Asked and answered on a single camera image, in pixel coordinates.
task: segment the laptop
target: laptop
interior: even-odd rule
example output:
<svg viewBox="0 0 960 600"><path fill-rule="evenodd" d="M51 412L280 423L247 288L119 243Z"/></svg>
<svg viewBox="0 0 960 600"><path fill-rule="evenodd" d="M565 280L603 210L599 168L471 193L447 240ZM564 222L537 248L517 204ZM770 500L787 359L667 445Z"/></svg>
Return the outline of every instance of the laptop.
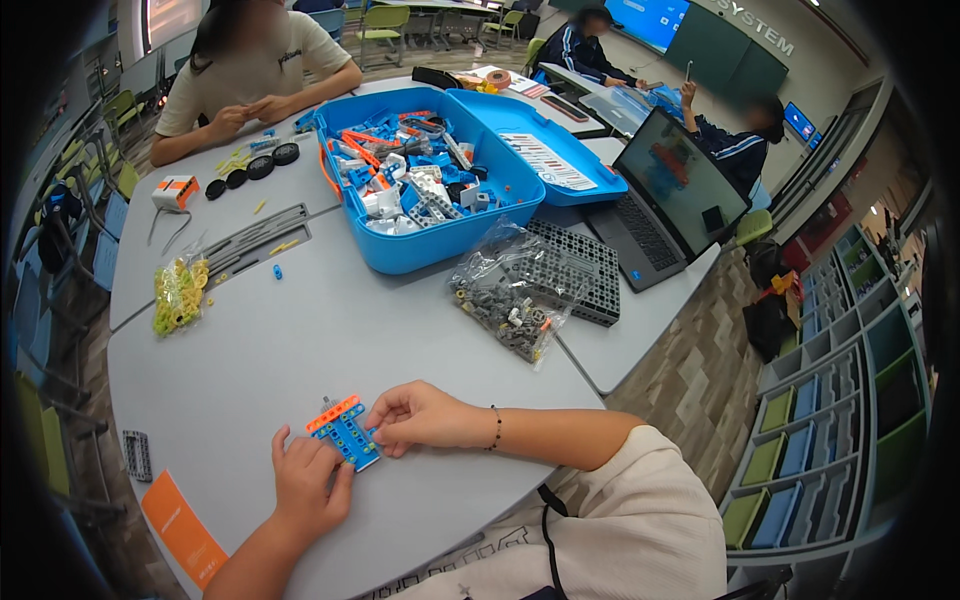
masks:
<svg viewBox="0 0 960 600"><path fill-rule="evenodd" d="M749 190L733 186L713 155L662 107L650 113L613 169L626 180L627 193L587 205L585 217L616 250L635 293L726 239L750 207Z"/></svg>

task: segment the laptop keyboard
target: laptop keyboard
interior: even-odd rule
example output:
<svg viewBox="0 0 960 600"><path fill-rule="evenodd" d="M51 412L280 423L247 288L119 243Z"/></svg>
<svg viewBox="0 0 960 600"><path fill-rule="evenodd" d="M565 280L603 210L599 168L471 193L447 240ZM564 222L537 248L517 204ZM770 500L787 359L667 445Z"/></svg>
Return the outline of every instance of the laptop keyboard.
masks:
<svg viewBox="0 0 960 600"><path fill-rule="evenodd" d="M670 244L630 196L621 196L615 206L623 224L627 226L627 230L634 236L640 249L647 255L655 271L662 271L670 265L677 264L677 256L674 255Z"/></svg>

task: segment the cubby shelf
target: cubby shelf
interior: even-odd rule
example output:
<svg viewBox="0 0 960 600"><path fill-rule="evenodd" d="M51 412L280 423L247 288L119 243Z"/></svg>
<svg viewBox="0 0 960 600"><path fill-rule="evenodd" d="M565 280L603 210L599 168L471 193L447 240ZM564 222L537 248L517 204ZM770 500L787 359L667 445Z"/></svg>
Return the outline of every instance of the cubby shelf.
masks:
<svg viewBox="0 0 960 600"><path fill-rule="evenodd" d="M872 287L858 294L868 280ZM801 281L813 295L801 330L810 320L821 326L760 375L756 422L720 513L759 492L771 500L738 535L743 549L728 550L729 590L786 566L794 571L790 598L823 597L817 594L824 585L855 579L899 511L929 426L923 354L897 287L862 229L847 231ZM792 474L780 476L791 436L798 436L785 469ZM781 455L771 463L768 445L763 456L770 480L742 485L755 450L774 440L782 440ZM794 472L797 464L803 468ZM769 506L775 508L763 522ZM753 548L758 525L764 547Z"/></svg>

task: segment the hand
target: hand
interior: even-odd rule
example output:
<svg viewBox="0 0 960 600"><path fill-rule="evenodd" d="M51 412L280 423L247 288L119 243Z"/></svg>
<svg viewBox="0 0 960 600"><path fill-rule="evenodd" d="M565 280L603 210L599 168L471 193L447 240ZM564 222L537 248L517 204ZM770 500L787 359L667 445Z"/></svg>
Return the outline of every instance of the hand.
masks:
<svg viewBox="0 0 960 600"><path fill-rule="evenodd" d="M690 108L693 104L693 95L697 93L697 85L694 82L684 82L680 86L680 106L681 108Z"/></svg>
<svg viewBox="0 0 960 600"><path fill-rule="evenodd" d="M232 138L240 131L240 128L247 122L245 111L247 107L223 107L213 117L213 121L208 125L210 127L210 141L222 142Z"/></svg>
<svg viewBox="0 0 960 600"><path fill-rule="evenodd" d="M260 119L264 123L276 123L293 114L290 98L268 95L247 107L248 119Z"/></svg>
<svg viewBox="0 0 960 600"><path fill-rule="evenodd" d="M305 550L347 518L353 465L316 438L297 437L284 452L283 442L289 435L289 425L274 434L276 508L270 521L284 543ZM326 482L338 466L333 489L327 492Z"/></svg>
<svg viewBox="0 0 960 600"><path fill-rule="evenodd" d="M439 448L486 447L496 437L496 413L438 390L425 381L411 381L376 399L365 425L383 453L398 458L413 444Z"/></svg>

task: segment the laptop screen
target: laptop screen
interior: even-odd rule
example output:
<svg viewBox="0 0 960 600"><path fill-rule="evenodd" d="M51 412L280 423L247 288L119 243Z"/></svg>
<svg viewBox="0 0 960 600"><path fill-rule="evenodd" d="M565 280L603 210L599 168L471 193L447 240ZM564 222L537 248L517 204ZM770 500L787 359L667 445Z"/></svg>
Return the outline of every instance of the laptop screen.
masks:
<svg viewBox="0 0 960 600"><path fill-rule="evenodd" d="M684 126L655 108L613 164L690 259L746 211L749 201Z"/></svg>

